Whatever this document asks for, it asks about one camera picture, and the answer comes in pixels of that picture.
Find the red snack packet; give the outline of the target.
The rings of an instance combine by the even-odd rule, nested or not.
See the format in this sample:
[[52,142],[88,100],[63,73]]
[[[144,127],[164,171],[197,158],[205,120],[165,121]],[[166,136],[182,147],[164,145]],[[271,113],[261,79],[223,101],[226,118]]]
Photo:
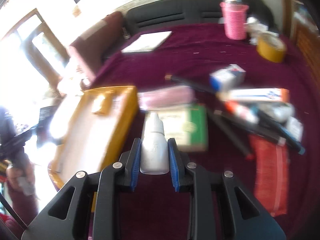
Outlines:
[[273,217],[287,213],[289,158],[285,139],[274,143],[258,135],[249,136],[255,152],[254,196]]

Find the black marker pen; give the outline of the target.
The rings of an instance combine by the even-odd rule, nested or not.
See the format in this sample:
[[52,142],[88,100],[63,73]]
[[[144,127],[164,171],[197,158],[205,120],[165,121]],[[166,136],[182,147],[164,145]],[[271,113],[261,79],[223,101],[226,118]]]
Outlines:
[[214,114],[218,117],[221,117],[224,121],[227,121],[228,123],[243,129],[249,133],[258,135],[270,142],[273,142],[274,144],[277,145],[285,145],[286,139],[283,137],[279,136],[275,132],[272,132],[266,128],[263,128],[257,124],[253,124],[250,122],[247,122],[241,118],[238,118],[236,116],[233,116],[229,113],[223,112],[221,110],[215,110]]

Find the black marker teal cap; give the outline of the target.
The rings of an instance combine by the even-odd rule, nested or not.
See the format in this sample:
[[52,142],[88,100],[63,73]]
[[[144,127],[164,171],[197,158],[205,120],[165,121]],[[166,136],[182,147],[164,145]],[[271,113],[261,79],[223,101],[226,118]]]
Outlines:
[[265,112],[260,110],[257,106],[253,106],[252,110],[254,113],[257,114],[259,119],[266,123],[268,126],[270,126],[272,129],[274,129],[279,135],[281,135],[286,141],[289,143],[289,145],[298,152],[298,154],[303,155],[305,153],[305,148],[301,145],[301,143],[296,140],[290,132],[282,126],[279,122],[271,118],[269,115],[267,115]]

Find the white dropper bottle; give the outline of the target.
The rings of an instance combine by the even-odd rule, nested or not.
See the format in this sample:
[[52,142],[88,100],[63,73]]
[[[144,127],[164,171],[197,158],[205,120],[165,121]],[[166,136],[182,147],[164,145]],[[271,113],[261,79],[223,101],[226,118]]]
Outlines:
[[163,122],[156,112],[151,112],[145,122],[140,171],[148,175],[169,172],[168,143],[164,136]]

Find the white charger plug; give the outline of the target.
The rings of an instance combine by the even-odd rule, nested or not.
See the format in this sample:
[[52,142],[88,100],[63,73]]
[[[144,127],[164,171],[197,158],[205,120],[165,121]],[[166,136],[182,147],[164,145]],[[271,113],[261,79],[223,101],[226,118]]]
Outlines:
[[295,117],[289,117],[285,128],[288,130],[288,132],[299,142],[302,141],[303,136],[303,124],[296,119]]

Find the black marker red cap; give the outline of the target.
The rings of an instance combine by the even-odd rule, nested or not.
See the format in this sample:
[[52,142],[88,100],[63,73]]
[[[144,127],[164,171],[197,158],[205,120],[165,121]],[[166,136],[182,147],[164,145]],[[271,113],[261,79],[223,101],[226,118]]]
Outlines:
[[245,145],[244,142],[231,130],[231,128],[222,120],[221,111],[207,110],[210,120],[220,129],[220,131],[232,142],[232,144],[244,155],[247,160],[254,160],[254,154]]

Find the white green medicine box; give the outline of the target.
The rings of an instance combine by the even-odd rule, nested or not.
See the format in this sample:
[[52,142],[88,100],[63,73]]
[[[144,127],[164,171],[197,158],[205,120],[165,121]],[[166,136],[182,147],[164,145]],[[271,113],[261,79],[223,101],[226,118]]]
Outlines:
[[174,138],[180,151],[196,153],[208,149],[208,122],[204,105],[178,105],[153,111],[163,122],[165,138]]

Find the white pill bottle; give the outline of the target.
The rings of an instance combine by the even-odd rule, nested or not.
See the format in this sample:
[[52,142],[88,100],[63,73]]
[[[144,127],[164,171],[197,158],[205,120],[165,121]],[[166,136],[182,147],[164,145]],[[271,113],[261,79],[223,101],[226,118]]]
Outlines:
[[259,109],[279,123],[287,122],[289,117],[295,114],[295,108],[290,103],[262,103]]

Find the long white ointment box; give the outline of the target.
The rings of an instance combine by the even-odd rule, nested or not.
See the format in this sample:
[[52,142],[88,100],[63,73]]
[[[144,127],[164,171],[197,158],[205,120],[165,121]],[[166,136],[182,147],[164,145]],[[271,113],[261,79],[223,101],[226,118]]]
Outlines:
[[290,91],[284,88],[231,89],[218,92],[222,101],[236,102],[289,102]]

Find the blue white small box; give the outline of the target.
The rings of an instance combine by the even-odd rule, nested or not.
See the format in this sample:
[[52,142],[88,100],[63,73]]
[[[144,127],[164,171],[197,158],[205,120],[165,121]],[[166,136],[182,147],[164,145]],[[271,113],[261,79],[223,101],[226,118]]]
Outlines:
[[246,71],[237,64],[229,64],[209,75],[209,83],[216,92],[233,89],[244,81]]

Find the black marker orange cap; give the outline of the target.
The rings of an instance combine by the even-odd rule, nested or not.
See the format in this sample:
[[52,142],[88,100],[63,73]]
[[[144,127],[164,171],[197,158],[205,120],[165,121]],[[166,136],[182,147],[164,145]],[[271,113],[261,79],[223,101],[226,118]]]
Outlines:
[[206,93],[210,93],[210,94],[216,93],[216,91],[214,89],[212,89],[208,86],[202,85],[200,83],[196,83],[194,81],[191,81],[191,80],[179,77],[179,76],[167,74],[165,76],[165,79],[168,81],[174,82],[174,83],[179,83],[181,85],[189,86],[199,92],[206,92]]

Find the pink zipper pouch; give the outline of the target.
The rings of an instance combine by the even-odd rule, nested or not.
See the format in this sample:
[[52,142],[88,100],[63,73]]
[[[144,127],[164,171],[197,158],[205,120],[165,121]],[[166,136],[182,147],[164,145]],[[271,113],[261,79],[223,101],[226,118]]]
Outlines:
[[171,86],[138,93],[139,107],[145,111],[176,105],[185,105],[192,103],[194,100],[194,90],[185,85]]

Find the yellow tape roll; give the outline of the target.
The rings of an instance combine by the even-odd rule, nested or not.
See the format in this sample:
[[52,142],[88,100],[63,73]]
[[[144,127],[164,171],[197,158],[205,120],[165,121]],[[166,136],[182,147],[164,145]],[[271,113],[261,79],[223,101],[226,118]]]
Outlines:
[[287,52],[287,46],[280,38],[269,33],[262,33],[258,36],[257,52],[270,62],[282,63]]

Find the white paper booklet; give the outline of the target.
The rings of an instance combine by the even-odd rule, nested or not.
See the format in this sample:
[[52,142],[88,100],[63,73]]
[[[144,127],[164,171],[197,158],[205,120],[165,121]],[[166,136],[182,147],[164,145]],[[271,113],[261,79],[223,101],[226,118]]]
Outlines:
[[122,53],[143,53],[150,52],[163,44],[172,31],[162,31],[157,33],[142,34],[129,46],[121,50]]

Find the wooden cabinet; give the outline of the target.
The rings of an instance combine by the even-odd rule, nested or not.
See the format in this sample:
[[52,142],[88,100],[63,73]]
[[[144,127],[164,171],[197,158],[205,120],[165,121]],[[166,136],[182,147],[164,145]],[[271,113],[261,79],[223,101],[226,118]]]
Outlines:
[[283,0],[283,32],[298,47],[319,86],[319,0]]

